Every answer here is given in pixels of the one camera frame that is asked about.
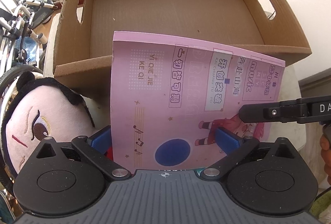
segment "black plush hair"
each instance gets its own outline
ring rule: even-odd
[[[10,118],[12,117],[12,114],[14,110],[16,109],[19,102],[32,90],[39,86],[52,86],[57,87],[63,95],[67,98],[67,100],[72,105],[79,105],[83,104],[90,120],[92,123],[92,126],[95,127],[93,119],[91,117],[90,111],[88,110],[87,106],[85,105],[84,99],[79,94],[73,92],[71,89],[67,88],[66,86],[59,83],[57,80],[55,80],[52,77],[45,77],[40,79],[35,79],[34,75],[31,72],[23,72],[16,84],[16,88],[18,90],[18,94],[13,99],[13,101],[10,103],[8,110],[5,113],[3,122],[2,122],[2,128],[1,128],[1,144],[2,144],[2,152],[4,154],[4,161],[9,167],[9,171],[11,174],[16,177],[17,173],[14,169],[14,166],[12,165],[12,162],[10,161],[8,149],[7,149],[7,139],[6,139],[6,125],[9,122]]]

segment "plush toy ear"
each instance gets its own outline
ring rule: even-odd
[[[34,74],[31,72],[23,72],[17,80],[16,88],[20,91],[29,81],[35,80]]]

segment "plush toy eye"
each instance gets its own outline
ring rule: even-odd
[[[34,139],[34,137],[41,141],[43,138],[49,136],[49,131],[50,128],[47,120],[44,117],[40,116],[40,111],[38,110],[38,113],[32,122],[31,141]]]

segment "pink book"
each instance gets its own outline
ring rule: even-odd
[[[223,44],[116,31],[114,161],[132,173],[207,167],[226,155],[215,142],[220,126],[267,140],[270,124],[243,123],[238,111],[276,102],[284,68],[282,60]]]

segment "brown cardboard box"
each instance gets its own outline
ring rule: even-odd
[[[54,75],[87,96],[109,95],[115,30],[161,33],[233,45],[286,60],[311,54],[286,0],[270,0],[269,20],[257,0],[65,0],[54,52]]]

